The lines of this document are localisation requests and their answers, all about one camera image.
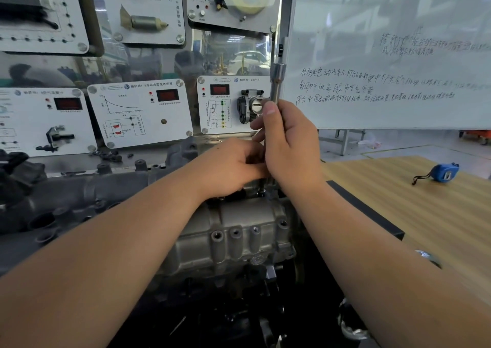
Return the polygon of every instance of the whiteboard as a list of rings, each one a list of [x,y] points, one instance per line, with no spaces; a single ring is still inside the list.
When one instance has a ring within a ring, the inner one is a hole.
[[[491,0],[293,0],[282,98],[317,128],[491,128]]]

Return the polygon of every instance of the forearm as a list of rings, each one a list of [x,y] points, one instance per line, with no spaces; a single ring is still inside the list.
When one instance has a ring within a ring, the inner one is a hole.
[[[319,182],[292,192],[341,289],[382,346],[488,346],[488,306]]]
[[[0,345],[106,346],[201,200],[178,170],[15,267],[0,279]]]

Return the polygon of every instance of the metal stand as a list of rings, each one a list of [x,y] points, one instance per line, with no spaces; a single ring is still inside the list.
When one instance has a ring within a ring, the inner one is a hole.
[[[365,134],[366,134],[366,131],[364,129],[343,129],[342,130],[342,131],[344,131],[343,139],[338,140],[340,131],[341,131],[341,129],[336,130],[336,135],[335,135],[334,139],[330,139],[328,137],[319,137],[320,141],[327,141],[328,143],[341,144],[341,153],[339,153],[340,156],[343,156],[344,152],[346,151],[346,146],[348,144],[348,135],[350,134],[350,131],[354,132],[354,133],[360,133],[361,134],[360,140],[363,140],[365,138]]]

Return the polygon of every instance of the white car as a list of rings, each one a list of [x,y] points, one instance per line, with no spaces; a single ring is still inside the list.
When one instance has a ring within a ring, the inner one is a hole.
[[[243,51],[232,55],[228,65],[227,72],[231,75],[241,75],[242,73],[242,57],[244,59],[243,75],[249,73],[261,73],[264,70],[269,70],[270,61],[259,51]]]

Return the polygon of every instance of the floor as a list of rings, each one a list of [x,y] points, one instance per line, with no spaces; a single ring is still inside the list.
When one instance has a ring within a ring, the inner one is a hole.
[[[319,136],[334,138],[335,130],[322,129]],[[361,134],[351,132],[344,156],[340,156],[341,145],[320,141],[321,159],[335,162],[352,159],[386,158],[390,156],[420,155],[435,163],[458,163],[463,171],[491,178],[491,142],[483,146],[472,135],[459,138],[458,130],[368,130],[365,140],[371,145],[380,143],[376,149],[359,145]]]

